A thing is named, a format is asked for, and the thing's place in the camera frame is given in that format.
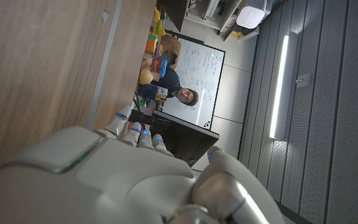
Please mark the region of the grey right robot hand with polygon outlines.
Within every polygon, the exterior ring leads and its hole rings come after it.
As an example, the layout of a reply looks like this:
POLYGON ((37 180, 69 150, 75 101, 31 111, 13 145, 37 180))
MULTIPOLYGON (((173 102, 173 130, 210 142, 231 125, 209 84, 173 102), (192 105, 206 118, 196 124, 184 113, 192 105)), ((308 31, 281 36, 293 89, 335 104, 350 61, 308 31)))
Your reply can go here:
POLYGON ((0 223, 283 223, 218 138, 128 105, 102 129, 65 128, 0 165, 0 223))

